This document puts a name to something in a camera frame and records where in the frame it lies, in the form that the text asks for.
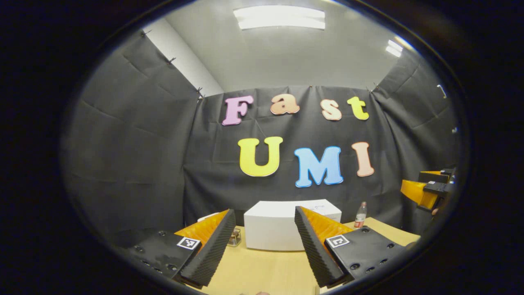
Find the black cloth backdrop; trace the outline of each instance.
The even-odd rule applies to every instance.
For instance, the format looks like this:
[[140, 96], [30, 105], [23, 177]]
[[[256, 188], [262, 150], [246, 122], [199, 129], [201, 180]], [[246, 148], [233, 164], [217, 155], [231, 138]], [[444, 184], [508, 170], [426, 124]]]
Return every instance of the black cloth backdrop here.
[[[326, 198], [342, 211], [341, 222], [354, 220], [362, 201], [368, 215], [395, 227], [421, 233], [431, 214], [400, 193], [402, 179], [416, 181], [418, 173], [454, 165], [456, 126], [449, 99], [428, 64], [405, 50], [398, 63], [373, 92], [323, 86], [289, 86], [249, 89], [205, 98], [197, 107], [184, 161], [184, 220], [187, 224], [207, 214], [234, 208], [244, 212], [258, 201], [298, 201]], [[274, 115], [271, 99], [281, 93], [296, 97], [300, 110]], [[223, 126], [227, 98], [253, 96], [239, 125]], [[347, 100], [358, 96], [366, 102], [369, 119], [353, 115]], [[320, 101], [335, 100], [342, 112], [339, 121], [322, 115]], [[280, 166], [267, 177], [251, 177], [239, 167], [244, 138], [257, 138], [256, 163], [268, 161], [264, 138], [280, 136]], [[375, 173], [356, 175], [358, 163], [351, 145], [369, 143]], [[328, 146], [339, 146], [341, 184], [298, 188], [298, 158], [294, 151], [311, 148], [318, 159]]]
[[198, 97], [136, 33], [72, 102], [63, 124], [64, 182], [101, 234], [182, 227], [182, 161]]
[[[227, 208], [242, 213], [258, 201], [325, 198], [355, 217], [362, 201], [368, 215], [420, 233], [414, 202], [400, 193], [402, 179], [454, 165], [455, 127], [438, 78], [416, 54], [404, 50], [379, 87], [323, 86], [249, 89], [198, 99], [196, 89], [146, 37], [133, 35], [110, 54], [87, 81], [64, 117], [63, 178], [73, 204], [105, 236], [133, 229], [178, 230]], [[271, 98], [290, 93], [300, 111], [274, 115]], [[222, 126], [227, 98], [255, 99], [239, 125]], [[366, 121], [347, 100], [366, 102]], [[322, 99], [339, 104], [339, 121], [326, 120]], [[240, 139], [258, 138], [256, 162], [267, 163], [264, 138], [280, 136], [279, 169], [251, 177], [239, 166]], [[358, 177], [351, 145], [369, 143], [375, 173]], [[311, 148], [320, 158], [339, 146], [341, 184], [298, 188], [294, 150]]]

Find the yellow letter u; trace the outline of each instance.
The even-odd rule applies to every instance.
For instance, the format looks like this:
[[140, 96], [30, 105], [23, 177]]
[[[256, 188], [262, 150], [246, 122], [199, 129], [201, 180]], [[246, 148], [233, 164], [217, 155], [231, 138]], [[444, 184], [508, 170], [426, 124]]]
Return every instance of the yellow letter u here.
[[280, 164], [280, 143], [283, 139], [272, 136], [264, 139], [269, 148], [269, 160], [266, 165], [255, 163], [255, 147], [260, 142], [256, 138], [245, 138], [238, 141], [240, 146], [240, 169], [249, 176], [268, 176], [273, 174]]

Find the wooden table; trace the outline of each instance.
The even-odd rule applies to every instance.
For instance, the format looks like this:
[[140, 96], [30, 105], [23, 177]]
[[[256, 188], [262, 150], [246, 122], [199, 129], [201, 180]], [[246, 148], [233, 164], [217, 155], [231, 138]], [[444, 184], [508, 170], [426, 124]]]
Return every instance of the wooden table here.
[[[345, 225], [353, 228], [354, 222]], [[394, 228], [372, 217], [365, 225], [405, 246], [420, 236]], [[323, 292], [316, 283], [304, 251], [265, 251], [246, 248], [244, 227], [241, 243], [227, 246], [209, 286], [201, 292], [210, 295], [315, 295]]]

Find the water bottle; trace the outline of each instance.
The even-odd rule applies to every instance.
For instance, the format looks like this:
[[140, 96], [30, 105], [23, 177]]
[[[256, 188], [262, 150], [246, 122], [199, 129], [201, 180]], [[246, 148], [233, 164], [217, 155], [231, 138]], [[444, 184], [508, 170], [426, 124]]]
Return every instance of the water bottle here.
[[364, 225], [364, 219], [366, 219], [367, 206], [366, 202], [362, 202], [361, 207], [357, 211], [357, 217], [355, 218], [355, 228], [361, 228]]

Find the blue letter m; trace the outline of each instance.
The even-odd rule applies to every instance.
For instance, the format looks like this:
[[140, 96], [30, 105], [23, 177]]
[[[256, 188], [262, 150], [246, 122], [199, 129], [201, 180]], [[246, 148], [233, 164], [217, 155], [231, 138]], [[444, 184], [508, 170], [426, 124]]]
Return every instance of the blue letter m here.
[[317, 185], [322, 182], [324, 174], [326, 173], [327, 176], [324, 179], [325, 184], [341, 183], [344, 179], [340, 175], [340, 151], [340, 147], [338, 146], [327, 147], [322, 156], [322, 160], [319, 162], [310, 148], [304, 147], [295, 150], [294, 153], [298, 157], [300, 170], [299, 179], [295, 185], [297, 187], [311, 186], [312, 182], [309, 180], [309, 173], [311, 173], [311, 176]]

